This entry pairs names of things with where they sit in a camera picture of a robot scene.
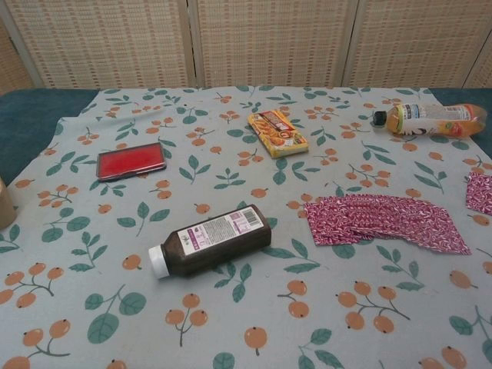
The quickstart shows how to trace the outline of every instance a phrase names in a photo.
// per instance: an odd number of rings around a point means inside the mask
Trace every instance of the white label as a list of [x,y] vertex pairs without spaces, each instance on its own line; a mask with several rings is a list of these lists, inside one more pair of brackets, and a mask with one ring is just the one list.
[[231,238],[263,227],[256,211],[249,206],[178,232],[185,255],[209,248]]
[[437,131],[439,121],[469,121],[470,112],[464,106],[403,104],[403,124],[398,133],[421,135]]

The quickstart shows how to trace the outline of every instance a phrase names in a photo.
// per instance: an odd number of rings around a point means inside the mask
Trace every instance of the table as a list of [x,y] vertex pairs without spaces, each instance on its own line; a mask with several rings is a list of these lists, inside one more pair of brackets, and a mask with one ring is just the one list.
[[[426,88],[100,91],[9,185],[18,219],[0,238],[1,363],[489,367],[490,217],[465,208],[464,177],[490,174],[491,160],[470,139],[373,132],[372,112],[401,100],[438,103]],[[309,153],[270,159],[246,117],[272,108]],[[156,141],[165,171],[95,180],[98,153]],[[302,204],[348,193],[443,206],[473,254],[399,240],[314,246]],[[149,247],[250,203],[268,217],[271,248],[155,279]]]

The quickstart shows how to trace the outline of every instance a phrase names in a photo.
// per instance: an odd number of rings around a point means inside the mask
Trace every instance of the woven screen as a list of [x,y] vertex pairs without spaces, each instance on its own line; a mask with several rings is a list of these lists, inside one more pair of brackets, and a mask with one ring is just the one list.
[[6,2],[47,87],[178,87],[194,80],[178,0]]
[[492,0],[361,0],[344,85],[462,87]]
[[198,0],[205,86],[341,82],[353,0]]
[[492,88],[492,34],[482,49],[464,87]]
[[30,87],[32,87],[31,79],[0,21],[0,95]]

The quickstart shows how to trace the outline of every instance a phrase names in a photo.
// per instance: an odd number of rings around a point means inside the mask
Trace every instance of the barcode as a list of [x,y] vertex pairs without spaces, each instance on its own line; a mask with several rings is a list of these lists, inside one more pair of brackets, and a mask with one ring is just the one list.
[[252,210],[243,211],[243,215],[246,217],[246,220],[251,226],[260,223],[260,221],[258,220],[258,218],[256,218],[256,215]]

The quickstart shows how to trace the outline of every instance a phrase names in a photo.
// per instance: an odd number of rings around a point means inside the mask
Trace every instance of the white bottle cap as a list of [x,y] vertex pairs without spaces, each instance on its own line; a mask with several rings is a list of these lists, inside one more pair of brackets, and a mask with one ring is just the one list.
[[148,249],[148,256],[151,259],[152,269],[154,269],[157,278],[164,278],[169,275],[166,260],[162,254],[161,245]]

